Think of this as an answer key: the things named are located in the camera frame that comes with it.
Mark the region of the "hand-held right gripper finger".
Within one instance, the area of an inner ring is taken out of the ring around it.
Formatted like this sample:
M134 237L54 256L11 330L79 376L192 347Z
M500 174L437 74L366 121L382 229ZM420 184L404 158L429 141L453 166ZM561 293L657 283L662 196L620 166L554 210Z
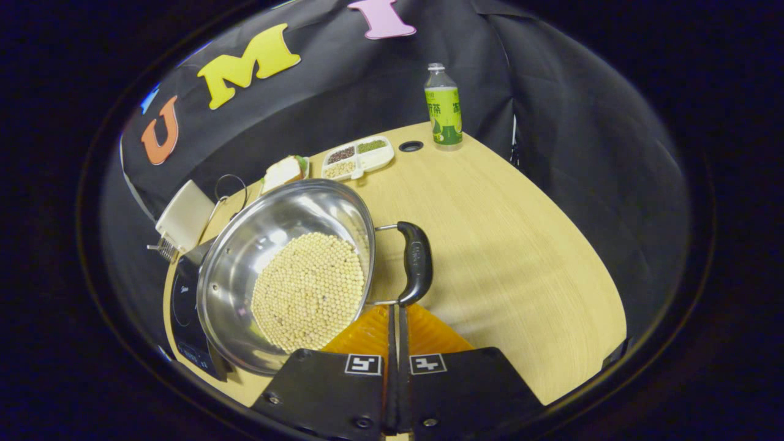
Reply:
M394 424L392 307L371 307L322 350L297 349L252 410L318 439L381 439Z
M414 438L504 438L543 404L494 347L413 352L415 305L399 310L398 423Z

